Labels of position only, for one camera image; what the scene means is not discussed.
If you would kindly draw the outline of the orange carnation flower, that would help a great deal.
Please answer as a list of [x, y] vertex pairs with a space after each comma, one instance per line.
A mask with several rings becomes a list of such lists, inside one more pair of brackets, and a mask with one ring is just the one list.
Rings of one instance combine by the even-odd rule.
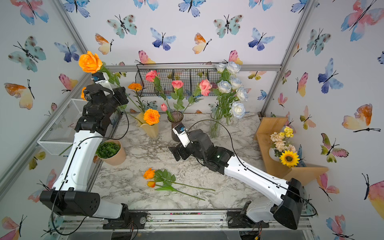
[[134, 96], [137, 99], [136, 102], [138, 103], [137, 107], [144, 114], [146, 111], [146, 108], [140, 96], [140, 92], [143, 89], [142, 85], [138, 83], [132, 83], [128, 86], [128, 88], [134, 92]]

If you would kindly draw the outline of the orange ranunculus flower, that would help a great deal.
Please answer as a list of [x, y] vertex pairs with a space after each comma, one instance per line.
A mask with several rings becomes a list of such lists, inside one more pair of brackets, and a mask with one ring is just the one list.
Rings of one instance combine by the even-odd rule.
[[189, 187], [193, 189], [198, 189], [198, 190], [208, 190], [208, 191], [213, 191], [213, 189], [206, 189], [206, 188], [201, 188], [201, 187], [195, 187], [187, 184], [182, 184], [176, 182], [176, 176], [174, 174], [171, 174], [168, 170], [163, 169], [163, 170], [154, 170], [152, 168], [149, 168], [143, 175], [145, 180], [149, 181], [154, 181], [156, 184], [161, 185], [161, 186], [172, 186], [177, 185], [177, 186], [184, 186], [184, 187]]

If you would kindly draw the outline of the orange marigold stem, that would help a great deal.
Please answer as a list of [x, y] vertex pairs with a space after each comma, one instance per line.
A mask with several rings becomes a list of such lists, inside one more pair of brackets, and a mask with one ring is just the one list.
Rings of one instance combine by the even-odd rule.
[[157, 110], [148, 109], [144, 113], [143, 119], [146, 124], [153, 126], [155, 124], [158, 124], [160, 122], [160, 114]]

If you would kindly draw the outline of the orange rose flower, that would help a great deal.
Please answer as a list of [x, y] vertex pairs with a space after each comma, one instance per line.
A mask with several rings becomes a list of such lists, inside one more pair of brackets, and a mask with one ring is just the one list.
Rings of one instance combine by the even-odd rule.
[[81, 99], [84, 101], [87, 101], [87, 99], [85, 97], [85, 93], [84, 93], [85, 90], [86, 90], [86, 87], [82, 88], [82, 90], [81, 90]]
[[120, 78], [117, 73], [111, 72], [105, 65], [104, 62], [101, 61], [98, 54], [93, 54], [88, 51], [87, 54], [83, 54], [79, 58], [79, 66], [85, 73], [97, 73], [102, 72], [106, 73], [109, 77], [110, 84], [121, 87]]

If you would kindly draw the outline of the pink rose pair stem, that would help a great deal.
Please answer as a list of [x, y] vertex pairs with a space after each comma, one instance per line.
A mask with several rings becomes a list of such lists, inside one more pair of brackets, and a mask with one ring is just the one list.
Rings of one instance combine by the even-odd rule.
[[[170, 104], [168, 102], [167, 95], [165, 93], [164, 88], [161, 85], [161, 80], [158, 77], [157, 71], [150, 71], [146, 74], [146, 80], [148, 82], [154, 83], [155, 90], [158, 92], [161, 98], [163, 98], [166, 101], [167, 106], [170, 108]], [[184, 90], [183, 90], [184, 83], [182, 81], [172, 81], [172, 87], [173, 91], [170, 93], [170, 96], [173, 100], [176, 100], [177, 102], [174, 104], [174, 109], [176, 111], [184, 110], [184, 102], [185, 99], [184, 96]]]

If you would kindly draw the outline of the orange tulip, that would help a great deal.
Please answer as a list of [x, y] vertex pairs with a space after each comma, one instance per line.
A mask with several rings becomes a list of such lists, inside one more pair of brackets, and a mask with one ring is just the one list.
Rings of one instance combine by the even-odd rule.
[[172, 186], [161, 186], [161, 185], [158, 185], [154, 181], [149, 181], [147, 183], [147, 186], [150, 187], [150, 188], [155, 188], [156, 191], [175, 192], [175, 193], [179, 193], [179, 194], [182, 194], [182, 195], [186, 195], [186, 196], [189, 196], [189, 197], [192, 197], [192, 198], [204, 201], [204, 199], [202, 199], [202, 198], [199, 198], [199, 197], [196, 197], [196, 196], [193, 196], [193, 195], [181, 192], [181, 191], [175, 189]]

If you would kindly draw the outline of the pink tulip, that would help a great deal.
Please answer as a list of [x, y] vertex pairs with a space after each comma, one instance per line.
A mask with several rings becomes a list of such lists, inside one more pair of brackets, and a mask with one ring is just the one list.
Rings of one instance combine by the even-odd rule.
[[161, 110], [167, 114], [168, 119], [169, 119], [170, 122], [173, 122], [173, 121], [174, 121], [173, 115], [172, 115], [171, 112], [168, 110], [168, 107], [167, 107], [166, 104], [162, 104], [162, 105], [161, 105]]

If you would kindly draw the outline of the small white rosebud stem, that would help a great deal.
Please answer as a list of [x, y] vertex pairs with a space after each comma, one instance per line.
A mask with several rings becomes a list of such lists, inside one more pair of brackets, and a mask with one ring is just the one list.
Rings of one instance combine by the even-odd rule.
[[217, 108], [214, 113], [214, 119], [229, 118], [230, 114], [230, 98], [232, 96], [232, 85], [228, 81], [221, 80], [217, 84], [217, 88], [213, 89], [217, 96]]

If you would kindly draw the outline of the pink rose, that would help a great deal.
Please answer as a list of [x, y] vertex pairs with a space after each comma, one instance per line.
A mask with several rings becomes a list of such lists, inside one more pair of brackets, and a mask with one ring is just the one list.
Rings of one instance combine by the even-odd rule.
[[211, 93], [211, 89], [211, 82], [208, 79], [202, 80], [197, 85], [196, 89], [192, 92], [192, 95], [188, 98], [188, 104], [184, 108], [183, 112], [185, 112], [189, 106], [192, 106], [193, 104], [199, 102], [202, 99], [201, 97], [208, 97]]

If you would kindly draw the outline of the small white rose stem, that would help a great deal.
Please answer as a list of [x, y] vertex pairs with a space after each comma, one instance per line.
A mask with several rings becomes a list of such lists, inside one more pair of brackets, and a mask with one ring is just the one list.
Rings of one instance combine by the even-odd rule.
[[241, 66], [235, 62], [228, 62], [225, 66], [224, 74], [227, 77], [236, 76], [241, 70]]

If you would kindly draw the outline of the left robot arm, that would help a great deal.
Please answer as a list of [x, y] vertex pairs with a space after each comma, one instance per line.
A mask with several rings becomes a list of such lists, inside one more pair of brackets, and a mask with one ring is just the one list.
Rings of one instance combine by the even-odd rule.
[[117, 108], [128, 103], [124, 87], [108, 89], [89, 85], [84, 90], [88, 101], [75, 127], [74, 142], [65, 166], [50, 191], [43, 191], [40, 201], [52, 215], [118, 219], [123, 205], [101, 199], [87, 192], [93, 158], [111, 125]]

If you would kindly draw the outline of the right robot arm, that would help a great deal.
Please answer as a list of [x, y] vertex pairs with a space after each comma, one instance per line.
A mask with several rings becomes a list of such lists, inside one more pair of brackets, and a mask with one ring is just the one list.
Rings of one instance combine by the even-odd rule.
[[180, 144], [170, 151], [177, 161], [194, 157], [213, 172], [235, 178], [265, 197], [266, 201], [250, 203], [246, 216], [257, 223], [277, 221], [282, 226], [296, 230], [305, 202], [304, 188], [295, 178], [287, 181], [253, 167], [231, 150], [215, 146], [202, 130], [187, 132], [184, 125], [173, 128]]

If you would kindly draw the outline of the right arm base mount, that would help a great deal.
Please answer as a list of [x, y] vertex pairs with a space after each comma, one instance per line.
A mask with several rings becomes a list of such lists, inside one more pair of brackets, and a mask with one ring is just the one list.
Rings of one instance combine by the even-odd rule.
[[264, 221], [254, 222], [247, 215], [251, 201], [247, 201], [241, 211], [228, 211], [226, 221], [229, 229], [245, 229], [245, 228], [269, 228], [269, 223]]

